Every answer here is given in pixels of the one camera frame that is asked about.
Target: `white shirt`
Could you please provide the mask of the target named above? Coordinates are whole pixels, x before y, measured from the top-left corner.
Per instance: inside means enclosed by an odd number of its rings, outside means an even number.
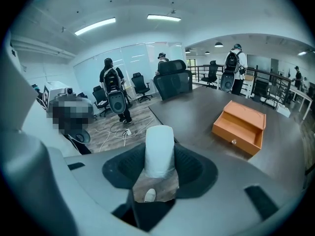
[[[235,54],[238,54],[240,52],[240,50],[232,50],[232,52]],[[242,68],[247,68],[248,65],[247,65],[247,58],[246,58],[245,53],[240,53],[238,55],[238,57],[239,57],[240,65],[242,66]],[[245,74],[240,74],[240,71],[238,71],[237,73],[235,73],[235,79],[236,80],[243,80],[243,79],[245,79]]]

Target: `window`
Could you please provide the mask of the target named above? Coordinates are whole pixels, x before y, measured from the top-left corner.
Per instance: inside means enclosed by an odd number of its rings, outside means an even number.
[[[187,66],[196,66],[196,59],[187,59],[186,61],[187,63]],[[192,67],[192,68],[189,68],[190,71],[192,72],[192,80],[197,80],[197,77],[196,77],[196,67]]]

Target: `backpack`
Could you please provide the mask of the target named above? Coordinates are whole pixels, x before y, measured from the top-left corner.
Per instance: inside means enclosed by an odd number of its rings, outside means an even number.
[[[114,68],[110,68],[104,73],[104,89],[106,95],[113,90],[121,90],[121,80]]]
[[[227,72],[237,73],[242,67],[240,64],[240,58],[238,57],[242,51],[239,51],[237,54],[230,51],[229,55],[226,58],[224,70]]]

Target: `white tissue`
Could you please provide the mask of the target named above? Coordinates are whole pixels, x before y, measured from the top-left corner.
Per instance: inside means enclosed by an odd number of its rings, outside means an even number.
[[[175,169],[174,133],[169,126],[148,128],[146,134],[145,175],[166,178]]]

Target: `gray table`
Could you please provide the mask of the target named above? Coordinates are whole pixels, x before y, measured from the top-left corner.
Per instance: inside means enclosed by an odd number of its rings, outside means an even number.
[[[233,100],[267,115],[262,149],[253,157],[211,132],[224,106]],[[155,103],[149,107],[157,119],[171,126],[177,142],[228,154],[240,154],[276,180],[291,194],[302,190],[304,153],[298,124],[259,103],[212,88]]]

